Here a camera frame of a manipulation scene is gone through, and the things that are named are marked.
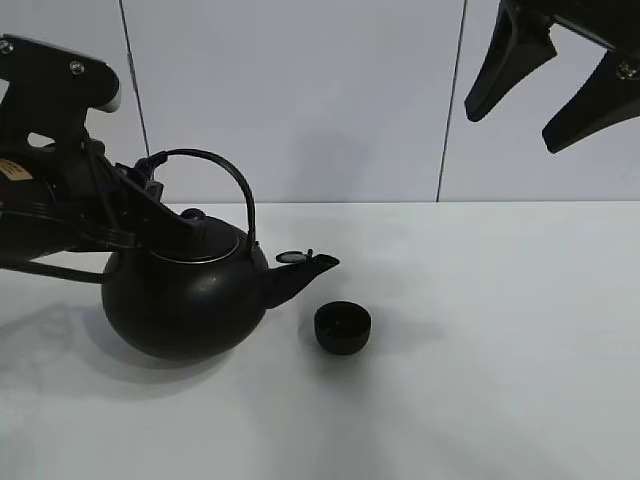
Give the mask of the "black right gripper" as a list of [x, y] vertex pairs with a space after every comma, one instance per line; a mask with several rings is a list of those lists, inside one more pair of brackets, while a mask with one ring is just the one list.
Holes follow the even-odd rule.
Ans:
[[465, 102], [478, 122], [534, 70], [557, 56], [560, 25], [608, 52], [574, 97], [542, 130], [553, 154], [639, 116], [637, 1], [501, 1], [491, 41]]

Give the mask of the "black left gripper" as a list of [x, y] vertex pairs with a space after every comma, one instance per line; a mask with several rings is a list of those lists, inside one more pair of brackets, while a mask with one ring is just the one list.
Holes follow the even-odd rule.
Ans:
[[196, 228], [162, 204], [164, 185], [154, 177], [155, 170], [168, 160], [166, 153], [141, 158], [132, 167], [110, 163], [102, 150], [96, 159], [108, 175], [107, 200], [117, 222], [111, 239], [94, 240], [96, 250], [187, 247]]

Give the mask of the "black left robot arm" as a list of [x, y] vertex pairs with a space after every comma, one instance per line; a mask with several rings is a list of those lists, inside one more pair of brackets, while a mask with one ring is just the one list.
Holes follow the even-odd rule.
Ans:
[[111, 164], [100, 141], [2, 140], [1, 157], [15, 168], [1, 176], [2, 260], [130, 249], [182, 255], [191, 246], [194, 224], [161, 204], [149, 175]]

